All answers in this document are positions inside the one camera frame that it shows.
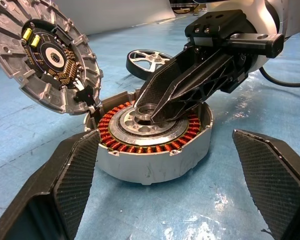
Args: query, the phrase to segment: silver metal disc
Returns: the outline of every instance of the silver metal disc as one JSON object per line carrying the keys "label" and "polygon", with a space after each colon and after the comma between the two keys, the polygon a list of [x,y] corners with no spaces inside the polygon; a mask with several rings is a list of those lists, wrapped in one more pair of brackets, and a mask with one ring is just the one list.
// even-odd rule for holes
{"label": "silver metal disc", "polygon": [[136,117],[133,106],[118,111],[110,120],[111,134],[127,144],[152,146],[168,143],[180,137],[188,127],[186,117],[176,121],[152,124]]}
{"label": "silver metal disc", "polygon": [[[29,53],[27,54],[23,47],[24,26],[35,21],[43,26],[47,24],[58,27],[66,36],[82,66],[80,87],[64,87],[59,90],[43,81],[36,70],[26,63]],[[96,55],[88,46],[88,38],[81,34],[74,23],[50,0],[0,0],[0,67],[9,78],[14,78],[20,84],[20,89],[28,97],[57,113],[78,115],[91,109],[85,101],[74,100],[76,93],[80,91],[79,88],[91,86],[93,100],[96,105],[100,102],[99,91],[103,73],[96,62]]]}

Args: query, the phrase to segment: screw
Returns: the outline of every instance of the screw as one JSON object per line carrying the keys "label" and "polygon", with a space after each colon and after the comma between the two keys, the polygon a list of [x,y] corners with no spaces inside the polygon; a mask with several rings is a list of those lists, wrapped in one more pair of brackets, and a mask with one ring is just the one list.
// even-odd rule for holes
{"label": "screw", "polygon": [[21,44],[22,44],[22,46],[25,46],[25,45],[27,45],[27,40],[25,40],[25,39],[21,39]]}

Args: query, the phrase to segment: aluminum motor cover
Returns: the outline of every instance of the aluminum motor cover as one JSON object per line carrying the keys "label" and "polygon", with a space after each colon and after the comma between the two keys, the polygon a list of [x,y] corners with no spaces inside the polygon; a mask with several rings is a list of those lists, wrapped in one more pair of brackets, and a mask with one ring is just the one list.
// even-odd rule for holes
{"label": "aluminum motor cover", "polygon": [[74,101],[76,89],[56,89],[45,83],[25,60],[27,53],[22,46],[23,26],[29,21],[44,21],[59,27],[71,40],[71,48],[83,66],[81,83],[91,86],[95,104],[100,103],[99,93],[103,72],[96,62],[96,55],[88,46],[88,38],[81,34],[74,23],[65,17],[58,6],[46,0],[0,0],[0,67],[9,78],[14,78],[20,89],[38,104],[57,113],[78,115],[89,107],[84,101]]}

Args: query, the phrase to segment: textured black surface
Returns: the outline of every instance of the textured black surface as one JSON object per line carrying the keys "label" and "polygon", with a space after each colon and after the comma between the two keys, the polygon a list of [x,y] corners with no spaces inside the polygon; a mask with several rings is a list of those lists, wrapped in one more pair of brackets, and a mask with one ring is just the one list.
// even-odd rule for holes
{"label": "textured black surface", "polygon": [[269,141],[262,142],[238,131],[233,140],[254,203],[273,238],[286,239],[300,212],[300,180],[267,144]]}
{"label": "textured black surface", "polygon": [[54,188],[54,198],[70,239],[74,239],[90,194],[99,135],[79,141]]}

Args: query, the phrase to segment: white plastic part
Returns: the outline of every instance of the white plastic part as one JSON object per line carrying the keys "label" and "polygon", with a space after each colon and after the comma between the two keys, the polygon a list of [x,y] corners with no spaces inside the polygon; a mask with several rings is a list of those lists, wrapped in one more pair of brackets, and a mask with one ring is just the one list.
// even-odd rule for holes
{"label": "white plastic part", "polygon": [[[254,26],[257,33],[276,34],[277,28],[274,19],[268,12],[265,0],[229,0],[206,5],[208,12],[237,10],[240,9],[246,14],[247,20]],[[268,58],[259,56],[250,73],[261,68]]]}

